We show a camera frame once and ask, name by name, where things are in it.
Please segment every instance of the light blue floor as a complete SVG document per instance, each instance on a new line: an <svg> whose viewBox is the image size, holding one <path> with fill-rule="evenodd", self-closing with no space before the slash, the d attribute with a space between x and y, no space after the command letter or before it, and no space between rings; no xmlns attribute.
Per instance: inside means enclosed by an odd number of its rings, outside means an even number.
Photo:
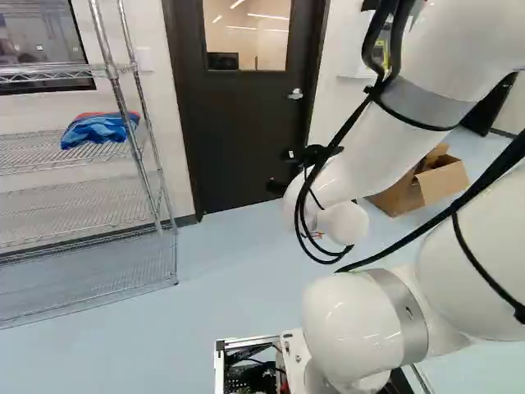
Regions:
<svg viewBox="0 0 525 394"><path fill-rule="evenodd" d="M456 131L447 140L471 180L509 140ZM349 263L398 240L446 202L390 219L368 203L372 228ZM209 215L182 229L180 285L0 332L6 394L211 393L217 338L299 326L301 293L335 268L308 260L282 229L278 201ZM417 243L385 265L413 261ZM423 363L438 394L525 392L525 346L485 344Z"/></svg>

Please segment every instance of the door window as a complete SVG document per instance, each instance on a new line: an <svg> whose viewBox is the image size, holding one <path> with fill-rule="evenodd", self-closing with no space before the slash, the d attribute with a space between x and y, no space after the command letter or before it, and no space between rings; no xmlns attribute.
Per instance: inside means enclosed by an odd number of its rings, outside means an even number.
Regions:
<svg viewBox="0 0 525 394"><path fill-rule="evenodd" d="M291 0L203 0L209 70L284 71Z"/></svg>

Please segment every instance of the light switch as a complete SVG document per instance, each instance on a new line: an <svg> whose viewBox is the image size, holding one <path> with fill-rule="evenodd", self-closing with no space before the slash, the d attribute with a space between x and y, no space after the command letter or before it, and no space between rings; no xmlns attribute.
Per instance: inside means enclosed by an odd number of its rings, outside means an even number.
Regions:
<svg viewBox="0 0 525 394"><path fill-rule="evenodd" d="M139 71L155 71L155 62L150 47L137 47L136 56Z"/></svg>

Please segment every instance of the door lock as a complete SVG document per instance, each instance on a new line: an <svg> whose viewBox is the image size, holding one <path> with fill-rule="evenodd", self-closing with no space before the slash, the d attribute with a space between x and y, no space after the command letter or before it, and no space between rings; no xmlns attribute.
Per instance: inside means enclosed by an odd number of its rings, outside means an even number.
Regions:
<svg viewBox="0 0 525 394"><path fill-rule="evenodd" d="M288 99L292 99L292 100L300 100L302 99L304 96L303 92L301 91L300 88L295 88L294 90L292 90L292 93L288 94Z"/></svg>

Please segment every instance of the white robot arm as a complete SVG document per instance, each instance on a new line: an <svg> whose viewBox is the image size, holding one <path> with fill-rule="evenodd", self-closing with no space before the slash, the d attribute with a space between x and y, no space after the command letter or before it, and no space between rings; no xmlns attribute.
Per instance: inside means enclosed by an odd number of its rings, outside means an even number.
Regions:
<svg viewBox="0 0 525 394"><path fill-rule="evenodd" d="M352 199L394 184L445 138L443 129L457 125L500 80L523 68L523 21L520 0L428 4L405 38L400 76L381 96L386 108L370 104L346 137L344 152L313 183L324 210L308 197L310 230L322 229L342 245L364 236L368 218ZM285 194L290 220L303 181L298 176ZM340 393L377 392L391 369L462 349L476 338L525 340L525 322L475 268L454 231L461 226L491 280L523 307L524 188L525 167L515 168L432 231L416 264L314 282L303 307L312 357L305 369L310 378L304 377L308 394L327 392L318 377Z"/></svg>
<svg viewBox="0 0 525 394"><path fill-rule="evenodd" d="M392 110L414 121L450 128L510 72L525 66L520 0L435 0L427 4L404 38L401 74L381 95ZM305 204L310 230L317 228L342 245L367 232L366 213L352 199L379 193L396 183L448 131L429 131L391 116L371 103L312 185ZM294 220L297 176L285 193L284 215Z"/></svg>

